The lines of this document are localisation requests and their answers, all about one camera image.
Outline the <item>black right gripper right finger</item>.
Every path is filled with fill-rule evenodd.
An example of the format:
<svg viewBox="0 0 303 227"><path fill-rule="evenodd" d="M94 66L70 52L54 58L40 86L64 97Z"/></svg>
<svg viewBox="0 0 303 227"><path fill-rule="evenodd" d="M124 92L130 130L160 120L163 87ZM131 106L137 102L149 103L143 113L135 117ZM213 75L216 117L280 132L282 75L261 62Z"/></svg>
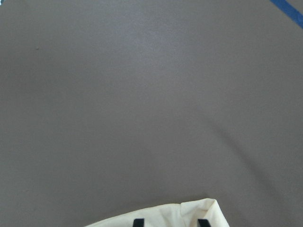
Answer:
<svg viewBox="0 0 303 227"><path fill-rule="evenodd" d="M207 219L198 219L199 227L210 227L210 223Z"/></svg>

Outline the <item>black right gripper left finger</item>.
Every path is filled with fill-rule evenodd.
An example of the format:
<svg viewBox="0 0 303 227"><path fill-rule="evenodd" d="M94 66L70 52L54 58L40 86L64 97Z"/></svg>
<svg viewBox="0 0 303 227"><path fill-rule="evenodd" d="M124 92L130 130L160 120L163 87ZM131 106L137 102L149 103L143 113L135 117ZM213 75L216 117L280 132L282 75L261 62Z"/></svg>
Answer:
<svg viewBox="0 0 303 227"><path fill-rule="evenodd" d="M134 219L133 227L144 227L144 219L143 218Z"/></svg>

